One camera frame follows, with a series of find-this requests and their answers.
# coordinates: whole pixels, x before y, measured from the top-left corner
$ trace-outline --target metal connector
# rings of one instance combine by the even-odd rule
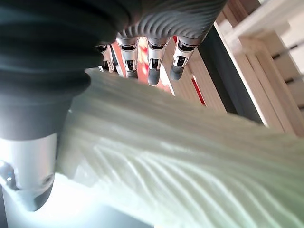
[[[104,56],[103,62],[99,66],[100,71],[114,72],[114,61],[110,45],[100,44],[96,48]]]

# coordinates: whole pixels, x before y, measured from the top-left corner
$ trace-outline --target wooden slat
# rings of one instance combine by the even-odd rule
[[[219,112],[226,112],[226,109],[198,50],[195,50],[192,54],[192,57],[188,62],[188,67],[190,72],[196,78],[206,106]]]
[[[290,56],[292,57],[299,74],[304,74],[304,44],[291,50]]]
[[[251,14],[261,6],[259,0],[239,0],[245,8],[247,14]]]
[[[244,8],[243,4],[239,0],[229,0],[228,1],[228,7],[232,11],[234,17],[240,23],[242,20],[244,20],[248,13],[246,9]]]
[[[284,108],[294,132],[299,136],[304,136],[304,120],[301,116],[300,110],[298,109],[288,86],[276,68],[273,59],[270,54],[267,55],[267,52],[266,48],[263,52],[258,52],[258,60],[265,71],[274,92],[279,98],[282,107]]]
[[[216,19],[216,22],[218,24],[220,24],[221,22],[223,22],[224,20],[226,19],[225,15],[223,12],[220,12],[220,14],[218,15],[217,19]]]
[[[288,89],[292,94],[298,107],[304,107],[304,82],[303,80],[296,80],[288,83]]]
[[[289,53],[285,53],[284,55],[276,58],[275,65],[285,81],[297,77],[300,74],[292,56]]]
[[[286,50],[286,46],[282,43],[281,38],[275,31],[265,34],[260,39],[265,43],[271,56]]]
[[[237,64],[243,74],[242,80],[247,88],[249,95],[254,103],[258,114],[260,115],[262,122],[265,126],[275,128],[283,132],[283,127],[277,118],[269,98],[263,89],[260,81],[258,80],[256,73],[254,72],[247,56],[239,53],[235,55]]]
[[[271,103],[271,106],[273,107],[273,109],[277,115],[277,118],[280,121],[282,128],[287,133],[294,133],[294,130],[287,118],[287,115],[286,115],[279,99],[277,98],[275,92],[273,91],[273,88],[271,87],[271,85],[267,79],[267,76],[266,76],[264,70],[262,69],[256,55],[253,53],[248,53],[247,57],[248,57],[248,60],[250,61],[250,64],[251,64],[253,70],[256,73],[256,76],[257,76],[260,84],[262,85],[262,87]]]
[[[223,14],[225,15],[225,18],[230,22],[232,27],[235,27],[238,24],[238,20],[235,18],[228,5],[224,7]]]

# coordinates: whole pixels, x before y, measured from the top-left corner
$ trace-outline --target wooden frame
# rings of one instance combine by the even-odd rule
[[[304,136],[304,118],[284,81],[289,76],[285,78],[280,74],[276,66],[279,62],[272,58],[280,42],[260,39],[266,31],[270,32],[301,9],[304,9],[303,1],[270,0],[235,27],[223,19],[220,26],[217,23],[215,26],[263,123],[279,131]],[[267,42],[272,53],[265,45]]]

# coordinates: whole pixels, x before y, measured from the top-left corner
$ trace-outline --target white wall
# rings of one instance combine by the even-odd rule
[[[9,228],[149,228],[96,201],[87,189],[56,175],[45,205],[36,212],[18,207],[3,193]]]

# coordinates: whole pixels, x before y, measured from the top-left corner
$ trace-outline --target black rubber cap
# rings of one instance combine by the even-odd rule
[[[183,71],[184,71],[183,67],[178,67],[178,66],[172,65],[171,71],[170,71],[170,78],[172,80],[179,80],[181,78]]]
[[[127,78],[135,78],[135,79],[138,78],[138,76],[137,76],[137,70],[135,70],[135,71],[126,71],[125,74],[126,74]]]
[[[149,85],[155,86],[160,81],[160,70],[149,69],[148,82]]]

